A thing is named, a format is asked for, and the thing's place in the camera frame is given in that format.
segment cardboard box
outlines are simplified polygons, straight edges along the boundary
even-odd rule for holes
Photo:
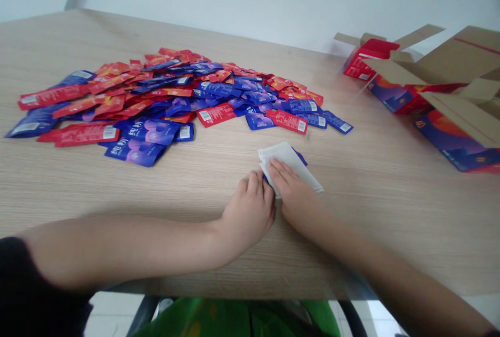
[[[500,72],[500,32],[466,27],[416,63],[405,52],[365,59],[378,74],[368,89],[393,113],[422,113],[430,104],[420,92],[450,93],[487,73]]]
[[[427,24],[394,42],[368,32],[365,32],[361,39],[342,33],[337,33],[334,39],[355,46],[344,64],[344,74],[367,81],[373,78],[376,72],[363,62],[364,59],[389,59],[391,51],[406,49],[443,30],[441,27]]]
[[[424,92],[435,110],[415,126],[461,172],[500,173],[500,82],[476,79],[459,94]]]

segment brown cardboard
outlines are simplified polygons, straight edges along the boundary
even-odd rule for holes
[[[488,73],[500,77],[500,32],[468,26],[416,63],[395,59],[364,62],[395,84],[416,84],[418,80],[425,85],[470,83]]]
[[[459,94],[423,92],[430,104],[486,148],[500,148],[500,82],[475,79]]]
[[[441,31],[444,31],[444,28],[439,26],[434,26],[433,24],[426,24],[425,26],[419,28],[418,30],[415,30],[414,32],[409,33],[408,35],[405,35],[402,38],[399,38],[398,40],[395,40],[391,43],[399,44],[399,50],[401,51],[427,38],[430,38],[431,36],[436,35]],[[354,46],[362,46],[369,39],[379,39],[384,41],[387,40],[382,36],[374,35],[368,32],[365,32],[361,38],[356,38],[354,36],[338,32],[335,35],[334,39]]]

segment person's right hand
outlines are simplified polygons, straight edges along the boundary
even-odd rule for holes
[[[317,213],[325,211],[318,194],[281,160],[271,158],[267,169],[283,199],[283,216],[296,230],[307,234],[311,222],[317,221]]]

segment tiled floor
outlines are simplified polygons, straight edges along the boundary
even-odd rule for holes
[[[86,337],[125,337],[142,300],[142,295],[99,292],[91,299],[94,309],[85,330]],[[497,328],[500,328],[500,294],[464,298]],[[351,330],[337,301],[330,301],[342,337]],[[353,301],[368,337],[393,337],[404,333],[379,301]]]

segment box flap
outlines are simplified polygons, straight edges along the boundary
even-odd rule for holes
[[[460,96],[488,101],[492,100],[499,90],[500,82],[476,78],[460,91]]]
[[[361,37],[361,45],[365,44],[370,39],[378,39],[378,40],[387,41],[387,39],[384,38],[384,37],[382,37],[382,36],[373,35],[373,34],[371,34],[369,32],[365,32],[363,34],[363,36]]]
[[[444,31],[444,28],[442,27],[434,26],[433,24],[426,24],[418,30],[409,33],[398,40],[394,40],[394,43],[401,46],[399,49],[406,49],[442,31]]]
[[[420,79],[418,76],[406,70],[401,65],[392,60],[368,60],[364,59],[369,67],[375,70],[378,74],[383,76],[387,81],[394,84],[427,84],[427,82]]]
[[[355,38],[354,36],[349,36],[340,32],[333,37],[335,40],[341,41],[342,43],[347,43],[354,46],[361,46],[361,39]]]
[[[500,66],[500,32],[468,26],[416,64],[449,83],[469,83]]]
[[[371,49],[375,52],[380,52],[389,58],[391,51],[395,51],[399,48],[399,44],[388,42],[387,40],[380,39],[369,39],[365,44],[362,45],[363,49]]]
[[[494,83],[498,92],[500,83]],[[471,91],[476,92],[481,86],[477,83],[471,83],[471,85]],[[467,99],[463,96],[469,86],[464,88],[460,95],[432,92],[422,92],[420,95],[484,147],[500,148],[500,116],[498,115],[500,114],[500,100],[495,98],[477,104],[475,99]],[[485,83],[483,87],[485,86],[489,89],[491,84]]]

